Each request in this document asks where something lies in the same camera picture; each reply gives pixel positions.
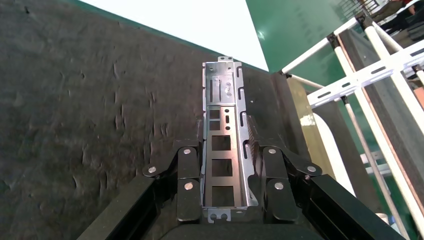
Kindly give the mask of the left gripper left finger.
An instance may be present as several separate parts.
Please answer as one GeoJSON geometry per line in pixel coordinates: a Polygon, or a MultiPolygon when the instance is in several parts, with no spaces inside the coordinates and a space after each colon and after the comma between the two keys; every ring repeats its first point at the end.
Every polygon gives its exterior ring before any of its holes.
{"type": "Polygon", "coordinates": [[[164,202],[174,200],[175,222],[197,224],[202,218],[198,140],[176,140],[161,164],[150,164],[111,201],[79,236],[80,240],[141,240],[164,202]]]}

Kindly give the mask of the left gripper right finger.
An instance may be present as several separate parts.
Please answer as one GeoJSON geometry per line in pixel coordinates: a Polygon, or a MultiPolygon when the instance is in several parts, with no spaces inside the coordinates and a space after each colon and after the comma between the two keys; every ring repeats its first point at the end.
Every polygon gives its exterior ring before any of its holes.
{"type": "Polygon", "coordinates": [[[263,182],[262,206],[267,223],[287,231],[286,240],[400,240],[402,236],[332,176],[264,138],[248,117],[256,175],[263,182]]]}

